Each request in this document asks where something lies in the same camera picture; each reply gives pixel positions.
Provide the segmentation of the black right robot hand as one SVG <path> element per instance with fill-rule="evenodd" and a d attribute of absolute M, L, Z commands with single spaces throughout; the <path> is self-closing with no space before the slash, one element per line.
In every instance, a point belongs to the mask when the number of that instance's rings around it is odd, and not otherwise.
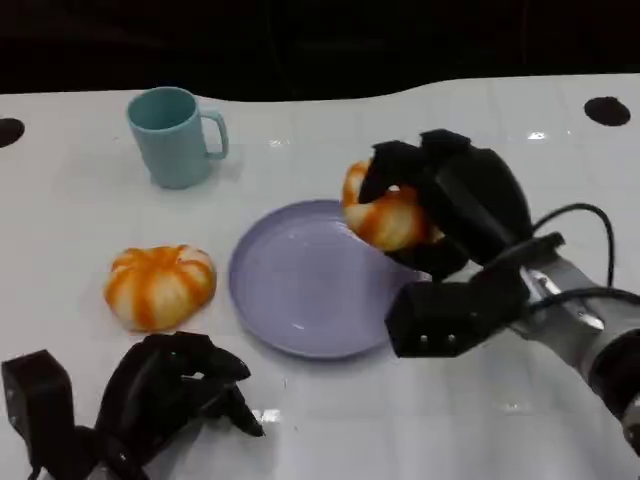
<path fill-rule="evenodd" d="M 373 146 L 358 200 L 370 203 L 392 185 L 410 187 L 444 237 L 391 252 L 389 258 L 442 281 L 470 261 L 485 266 L 532 237 L 526 196 L 496 152 L 445 129 L 420 137 L 418 146 L 397 140 Z"/>

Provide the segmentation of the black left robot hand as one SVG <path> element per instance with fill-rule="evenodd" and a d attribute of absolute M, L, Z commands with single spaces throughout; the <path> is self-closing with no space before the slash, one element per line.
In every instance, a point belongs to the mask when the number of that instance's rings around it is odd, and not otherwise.
<path fill-rule="evenodd" d="M 110 377 L 93 428 L 96 454 L 114 479 L 146 479 L 144 467 L 185 428 L 226 418 L 251 437 L 264 429 L 238 383 L 251 376 L 204 334 L 151 334 Z"/>

